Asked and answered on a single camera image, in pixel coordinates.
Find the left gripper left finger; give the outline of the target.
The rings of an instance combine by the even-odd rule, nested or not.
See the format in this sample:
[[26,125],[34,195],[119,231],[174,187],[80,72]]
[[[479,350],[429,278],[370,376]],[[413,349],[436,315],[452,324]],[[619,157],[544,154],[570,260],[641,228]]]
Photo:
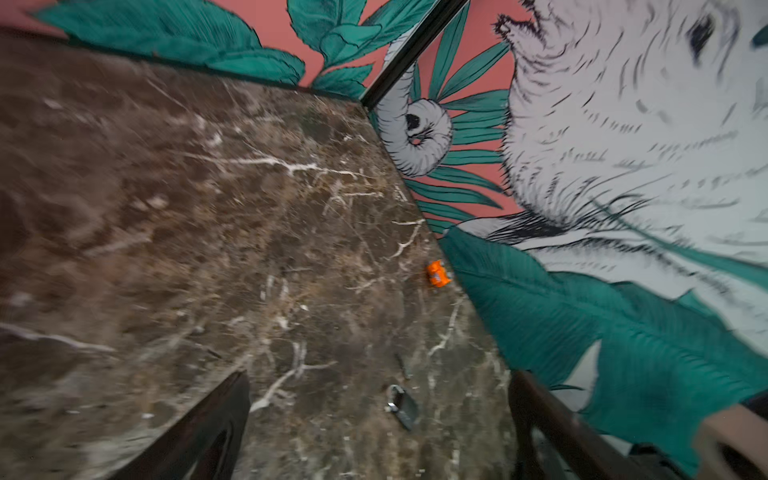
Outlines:
[[251,408],[247,373],[236,371],[113,479],[230,479]]

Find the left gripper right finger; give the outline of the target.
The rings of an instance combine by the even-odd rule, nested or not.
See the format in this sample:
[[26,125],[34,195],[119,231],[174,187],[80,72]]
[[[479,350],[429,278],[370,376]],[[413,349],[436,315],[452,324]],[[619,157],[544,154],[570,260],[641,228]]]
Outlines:
[[517,439],[516,477],[550,479],[535,448],[540,431],[555,452],[581,479],[649,479],[649,472],[606,443],[577,414],[569,410],[535,376],[511,373],[508,404]]

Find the black padlock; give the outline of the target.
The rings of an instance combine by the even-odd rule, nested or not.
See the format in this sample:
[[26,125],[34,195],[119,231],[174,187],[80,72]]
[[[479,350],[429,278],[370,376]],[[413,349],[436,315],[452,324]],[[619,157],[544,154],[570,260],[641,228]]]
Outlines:
[[387,388],[385,410],[391,413],[407,431],[412,431],[419,420],[419,406],[410,393],[400,385]]

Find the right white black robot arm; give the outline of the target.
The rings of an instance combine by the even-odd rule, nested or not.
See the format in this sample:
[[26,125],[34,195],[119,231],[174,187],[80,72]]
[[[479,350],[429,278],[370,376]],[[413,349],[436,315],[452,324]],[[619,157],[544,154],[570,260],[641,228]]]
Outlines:
[[695,479],[767,480],[767,391],[705,418],[693,446]]

